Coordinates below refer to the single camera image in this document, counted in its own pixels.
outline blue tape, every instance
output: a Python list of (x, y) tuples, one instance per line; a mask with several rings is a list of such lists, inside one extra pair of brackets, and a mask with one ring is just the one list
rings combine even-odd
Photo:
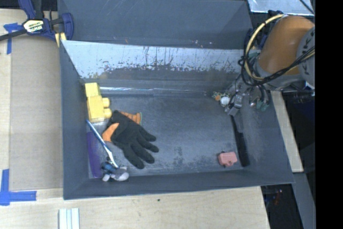
[(2, 170), (0, 205), (8, 206), (11, 202), (36, 201), (37, 191), (9, 191), (9, 169)]
[[(12, 33), (13, 31), (20, 31), (21, 29), (24, 29), (18, 23), (5, 24), (4, 28), (6, 31), (8, 31), (8, 33)], [(9, 38), (7, 40), (7, 54), (9, 55), (11, 52), (12, 52), (12, 38)]]

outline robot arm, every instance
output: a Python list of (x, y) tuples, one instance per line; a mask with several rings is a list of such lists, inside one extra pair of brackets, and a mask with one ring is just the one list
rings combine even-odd
[[(274, 26), (262, 49), (254, 49), (258, 34), (270, 23)], [(301, 16), (272, 16), (252, 33), (240, 66), (240, 75), (225, 91), (228, 97), (221, 99), (230, 115), (239, 111), (244, 97), (249, 97), (251, 107), (264, 110), (270, 91), (285, 91), (299, 83), (314, 91), (315, 25)]]

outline pink object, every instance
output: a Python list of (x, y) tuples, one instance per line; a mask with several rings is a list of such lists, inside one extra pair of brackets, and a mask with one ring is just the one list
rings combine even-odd
[(218, 156), (218, 160), (220, 165), (229, 167), (232, 166), (235, 162), (237, 162), (237, 156), (235, 152), (221, 153)]

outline wooden table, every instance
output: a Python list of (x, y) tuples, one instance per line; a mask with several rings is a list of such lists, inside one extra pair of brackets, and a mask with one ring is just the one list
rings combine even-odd
[[(0, 35), (4, 24), (25, 20), (22, 10), (0, 9)], [(10, 55), (6, 45), (0, 42), (0, 170), (10, 168), (10, 190), (37, 193), (36, 201), (0, 206), (0, 228), (56, 229), (64, 208), (79, 209), (81, 229), (270, 228), (260, 187), (64, 201), (57, 44), (22, 35)], [(292, 171), (303, 172), (282, 96), (272, 96)]]

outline gray bin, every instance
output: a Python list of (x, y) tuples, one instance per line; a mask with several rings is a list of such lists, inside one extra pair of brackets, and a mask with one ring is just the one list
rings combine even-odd
[[(70, 12), (75, 24), (73, 40), (60, 46), (64, 199), (293, 182), (272, 104), (261, 112), (245, 101), (237, 114), (249, 165), (218, 163), (222, 151), (239, 155), (230, 117), (211, 95), (240, 71), (251, 28), (245, 2), (58, 0), (58, 11)], [(127, 181), (90, 174), (86, 82), (99, 83), (112, 110), (142, 112), (143, 127), (157, 137), (155, 163), (141, 170), (111, 146), (116, 162), (129, 168)]]

